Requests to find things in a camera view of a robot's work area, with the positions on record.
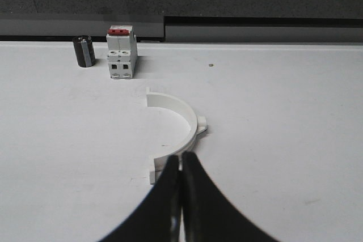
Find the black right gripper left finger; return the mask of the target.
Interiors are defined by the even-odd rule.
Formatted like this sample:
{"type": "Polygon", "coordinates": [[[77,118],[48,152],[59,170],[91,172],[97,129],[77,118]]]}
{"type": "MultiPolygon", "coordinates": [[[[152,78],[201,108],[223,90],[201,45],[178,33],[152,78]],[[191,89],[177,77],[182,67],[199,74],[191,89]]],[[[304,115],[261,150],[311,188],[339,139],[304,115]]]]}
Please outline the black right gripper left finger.
{"type": "Polygon", "coordinates": [[[148,195],[101,241],[179,241],[181,183],[179,158],[172,155],[148,195]]]}

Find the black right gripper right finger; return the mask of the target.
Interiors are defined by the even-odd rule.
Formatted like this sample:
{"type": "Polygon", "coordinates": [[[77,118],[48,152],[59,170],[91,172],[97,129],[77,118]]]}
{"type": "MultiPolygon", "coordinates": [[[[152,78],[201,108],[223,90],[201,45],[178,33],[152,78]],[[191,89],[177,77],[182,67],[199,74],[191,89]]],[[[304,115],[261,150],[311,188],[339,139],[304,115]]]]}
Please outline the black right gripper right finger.
{"type": "Polygon", "coordinates": [[[182,155],[183,221],[186,241],[276,241],[222,194],[197,155],[182,155]]]}

